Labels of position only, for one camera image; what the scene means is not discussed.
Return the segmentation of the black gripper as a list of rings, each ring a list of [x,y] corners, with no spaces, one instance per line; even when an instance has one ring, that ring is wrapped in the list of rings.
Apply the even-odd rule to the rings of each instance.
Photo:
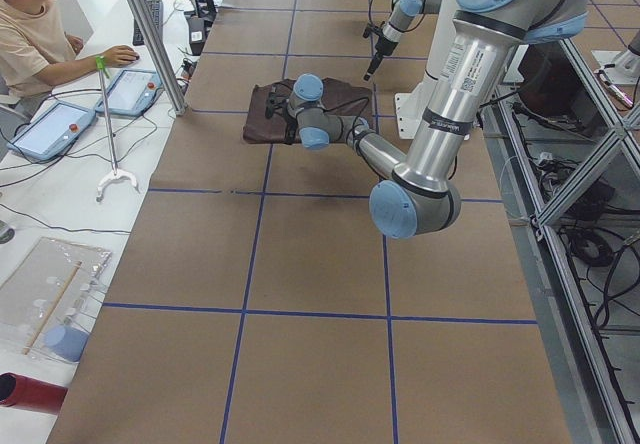
[[[369,81],[373,77],[384,58],[393,54],[400,41],[400,31],[390,23],[384,23],[382,26],[367,24],[363,37],[368,38],[372,34],[375,34],[378,40],[375,44],[374,56],[363,76],[365,81]]]
[[[289,97],[281,94],[277,85],[271,85],[265,101],[265,118],[268,123],[268,136],[272,142],[292,145],[296,142],[297,120],[288,110]]]

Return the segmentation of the neighbour robot arm base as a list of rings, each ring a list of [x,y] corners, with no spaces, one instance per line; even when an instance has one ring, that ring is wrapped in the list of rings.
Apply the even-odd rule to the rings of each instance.
[[[594,50],[592,55],[599,67],[596,71],[614,85],[634,85],[639,78],[639,33],[623,51]]]

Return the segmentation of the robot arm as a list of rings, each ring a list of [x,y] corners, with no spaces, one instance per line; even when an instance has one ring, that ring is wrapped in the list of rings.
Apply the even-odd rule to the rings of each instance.
[[[402,36],[418,27],[412,25],[418,15],[438,14],[442,0],[391,0],[391,12],[388,19],[376,25],[371,17],[363,31],[363,37],[377,37],[374,54],[364,73],[363,79],[369,81],[385,57],[393,54]]]
[[[407,239],[454,223],[461,203],[448,172],[508,57],[521,44],[578,34],[587,17],[587,0],[455,2],[455,37],[408,152],[359,115],[331,113],[322,102],[324,86],[313,74],[299,76],[288,97],[273,94],[266,102],[266,117],[280,113],[288,138],[299,137],[309,150],[344,143],[381,177],[371,191],[369,211],[378,230],[391,238]]]

